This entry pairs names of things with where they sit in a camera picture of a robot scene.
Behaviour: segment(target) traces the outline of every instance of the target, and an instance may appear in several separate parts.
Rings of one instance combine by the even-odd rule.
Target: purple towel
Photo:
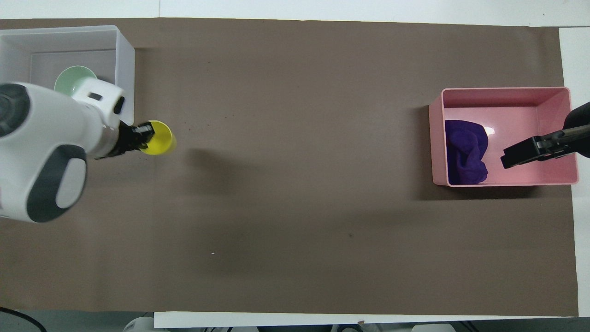
[[[483,126],[461,120],[446,120],[448,182],[478,184],[487,178],[486,165],[481,161],[487,149],[487,134]]]

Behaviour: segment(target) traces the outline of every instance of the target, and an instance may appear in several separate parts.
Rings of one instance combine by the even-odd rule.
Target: gray plastic container
[[[121,120],[133,124],[135,49],[116,26],[0,30],[0,83],[53,89],[57,76],[71,66],[88,67],[124,89]]]

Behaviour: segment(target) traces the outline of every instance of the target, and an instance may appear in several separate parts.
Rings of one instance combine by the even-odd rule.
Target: brown table surface
[[[577,315],[568,186],[432,183],[446,87],[563,85],[557,28],[235,19],[117,25],[170,155],[89,163],[75,207],[0,222],[19,309]]]

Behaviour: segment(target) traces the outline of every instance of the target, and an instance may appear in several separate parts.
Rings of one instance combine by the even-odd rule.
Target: pink bin
[[[578,182],[575,154],[507,170],[500,160],[505,148],[531,136],[562,129],[570,111],[566,87],[444,89],[428,107],[434,183],[449,187],[497,187]],[[448,182],[445,120],[464,120],[484,126],[489,145],[482,161],[489,173],[482,183],[452,185]]]

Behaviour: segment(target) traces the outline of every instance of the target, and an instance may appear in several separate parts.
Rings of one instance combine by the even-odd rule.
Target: light green bowl
[[[91,77],[96,78],[94,72],[84,66],[73,66],[65,69],[55,80],[53,89],[61,92],[64,95],[72,96],[76,88],[84,81],[84,79]]]

